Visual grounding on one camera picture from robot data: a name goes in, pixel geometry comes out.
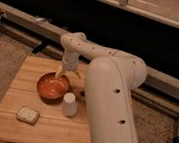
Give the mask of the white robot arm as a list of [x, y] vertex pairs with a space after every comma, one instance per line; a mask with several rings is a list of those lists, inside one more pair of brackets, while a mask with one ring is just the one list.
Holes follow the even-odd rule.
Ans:
[[91, 143], [139, 143], [131, 92], [147, 78], [146, 63], [133, 54], [102, 47], [82, 33], [61, 36], [65, 53], [59, 72], [76, 72], [79, 57], [89, 60], [85, 99]]

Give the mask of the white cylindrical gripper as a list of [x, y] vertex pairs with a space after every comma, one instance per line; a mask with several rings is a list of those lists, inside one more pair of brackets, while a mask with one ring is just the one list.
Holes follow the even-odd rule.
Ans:
[[81, 79], [80, 74], [78, 73], [78, 67], [79, 67], [79, 54], [75, 53], [74, 51], [65, 51], [63, 59], [62, 59], [62, 65], [57, 68], [57, 71], [55, 72], [56, 77], [61, 77], [64, 73], [64, 70], [66, 71], [72, 71], [75, 72], [76, 76]]

